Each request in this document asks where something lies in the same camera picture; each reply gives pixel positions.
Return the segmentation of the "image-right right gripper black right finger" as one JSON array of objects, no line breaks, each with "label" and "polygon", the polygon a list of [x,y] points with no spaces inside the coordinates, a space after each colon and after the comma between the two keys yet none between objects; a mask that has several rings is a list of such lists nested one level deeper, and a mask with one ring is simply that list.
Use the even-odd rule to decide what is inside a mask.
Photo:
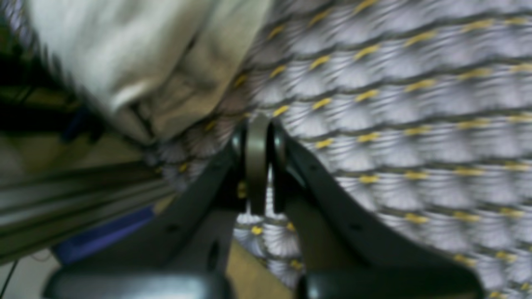
[{"label": "image-right right gripper black right finger", "polygon": [[272,120],[272,208],[293,223],[304,262],[295,299],[482,299],[477,275],[394,231]]}]

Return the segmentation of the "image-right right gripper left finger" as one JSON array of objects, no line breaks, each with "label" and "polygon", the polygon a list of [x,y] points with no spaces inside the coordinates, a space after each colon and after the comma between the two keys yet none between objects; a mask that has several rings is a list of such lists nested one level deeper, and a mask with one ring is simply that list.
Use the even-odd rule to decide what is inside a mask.
[{"label": "image-right right gripper left finger", "polygon": [[226,277],[233,228],[262,216],[268,117],[237,126],[197,180],[168,208],[112,246],[57,271],[46,299],[234,299]]}]

